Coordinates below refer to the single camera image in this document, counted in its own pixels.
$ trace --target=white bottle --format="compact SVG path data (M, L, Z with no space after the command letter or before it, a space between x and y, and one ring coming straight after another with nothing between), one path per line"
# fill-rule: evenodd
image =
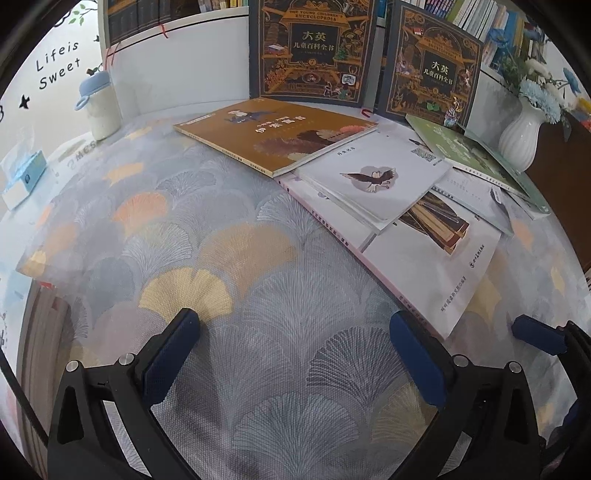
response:
M80 84L80 100L74 110L84 107L95 140L102 140L121 127L121 111L109 72L97 72Z

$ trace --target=qr code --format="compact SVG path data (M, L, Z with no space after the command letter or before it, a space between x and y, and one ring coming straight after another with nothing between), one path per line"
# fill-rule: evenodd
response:
M412 150L412 153L418 155L421 158L424 158L427 161L435 160L435 155L429 152L425 152L422 148L415 148L414 150Z

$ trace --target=metal screw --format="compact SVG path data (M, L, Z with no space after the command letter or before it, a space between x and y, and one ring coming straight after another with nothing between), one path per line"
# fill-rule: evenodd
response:
M74 370L76 370L76 368L78 368L78 360L72 360L71 362L68 362L68 364L66 365L66 370L69 372L73 372Z
M463 355L456 355L453 358L453 364L457 367L467 367L470 361Z
M129 365L131 362L134 361L135 355L132 353L124 353L119 357L117 360L121 365Z
M518 374L519 372L521 372L521 365L517 362L509 362L509 370L511 370L515 374Z

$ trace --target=brown wooden furniture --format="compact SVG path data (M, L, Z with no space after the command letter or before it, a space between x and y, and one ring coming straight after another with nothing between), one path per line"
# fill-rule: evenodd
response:
M564 142L561 123L544 124L527 174L554 210L583 271L591 268L591 132L568 115L572 126Z

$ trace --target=orange book cover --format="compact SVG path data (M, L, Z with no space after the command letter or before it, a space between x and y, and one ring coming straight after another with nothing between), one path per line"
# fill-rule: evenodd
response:
M246 100L174 126L269 177L376 127L367 120L270 98Z

